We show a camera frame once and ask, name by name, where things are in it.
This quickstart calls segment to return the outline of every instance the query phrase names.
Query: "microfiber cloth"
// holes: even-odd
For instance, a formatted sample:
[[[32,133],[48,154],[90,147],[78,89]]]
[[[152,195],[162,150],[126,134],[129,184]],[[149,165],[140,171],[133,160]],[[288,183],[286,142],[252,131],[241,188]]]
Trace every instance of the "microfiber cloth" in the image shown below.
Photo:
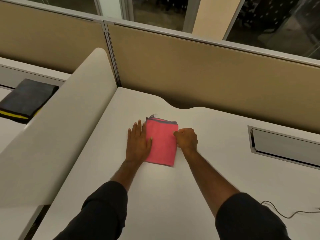
[[[146,139],[152,137],[152,147],[146,162],[174,165],[177,152],[177,139],[173,131],[178,131],[176,121],[167,121],[155,118],[154,115],[146,117]]]
[[[55,85],[24,79],[0,101],[0,117],[27,124],[58,89]]]

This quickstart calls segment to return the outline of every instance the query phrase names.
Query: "sleeve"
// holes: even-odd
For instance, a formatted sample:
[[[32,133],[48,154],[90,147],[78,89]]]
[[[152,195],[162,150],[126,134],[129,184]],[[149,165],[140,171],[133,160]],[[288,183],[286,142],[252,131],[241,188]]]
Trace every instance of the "sleeve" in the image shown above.
[[[125,226],[128,195],[118,182],[109,181],[83,203],[79,214],[54,240],[115,240]]]
[[[247,193],[228,198],[217,212],[215,225],[221,240],[290,240],[282,220]]]

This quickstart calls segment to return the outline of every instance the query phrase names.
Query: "hand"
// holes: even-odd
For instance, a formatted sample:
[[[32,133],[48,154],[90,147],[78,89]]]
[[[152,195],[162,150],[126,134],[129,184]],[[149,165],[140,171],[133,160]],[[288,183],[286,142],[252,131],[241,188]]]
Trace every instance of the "hand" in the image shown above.
[[[184,155],[197,151],[197,134],[191,128],[179,129],[173,132],[177,138],[178,147],[182,149]]]
[[[146,123],[141,128],[141,120],[133,124],[132,130],[128,129],[128,142],[125,161],[137,163],[139,166],[149,156],[152,137],[146,141]]]

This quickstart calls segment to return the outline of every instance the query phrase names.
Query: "red cloth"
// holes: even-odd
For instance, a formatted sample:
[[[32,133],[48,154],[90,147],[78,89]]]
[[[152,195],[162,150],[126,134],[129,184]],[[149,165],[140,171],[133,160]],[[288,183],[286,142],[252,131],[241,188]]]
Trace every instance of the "red cloth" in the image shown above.
[[[177,152],[177,140],[173,131],[178,131],[175,121],[151,116],[146,118],[146,139],[152,137],[152,147],[146,162],[173,166]]]

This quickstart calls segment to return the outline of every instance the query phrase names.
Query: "black cable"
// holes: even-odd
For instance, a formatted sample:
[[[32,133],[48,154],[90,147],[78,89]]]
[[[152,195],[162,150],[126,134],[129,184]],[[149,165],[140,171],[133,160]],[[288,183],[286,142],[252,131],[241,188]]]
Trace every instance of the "black cable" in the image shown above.
[[[272,202],[265,200],[265,201],[262,201],[261,204],[263,204],[263,203],[265,203],[265,202],[270,203],[270,204],[273,206],[273,208],[276,210],[276,212],[278,212],[279,215],[281,215],[281,216],[283,216],[284,218],[287,218],[287,219],[293,218],[295,214],[300,213],[300,212],[301,212],[301,213],[308,213],[308,214],[320,213],[320,207],[317,207],[317,209],[318,209],[319,211],[309,211],[309,212],[308,212],[308,211],[298,210],[298,211],[294,212],[291,216],[286,217],[286,216],[284,216],[283,214],[281,214],[281,213],[277,210],[277,208],[274,206],[274,204],[273,204]]]

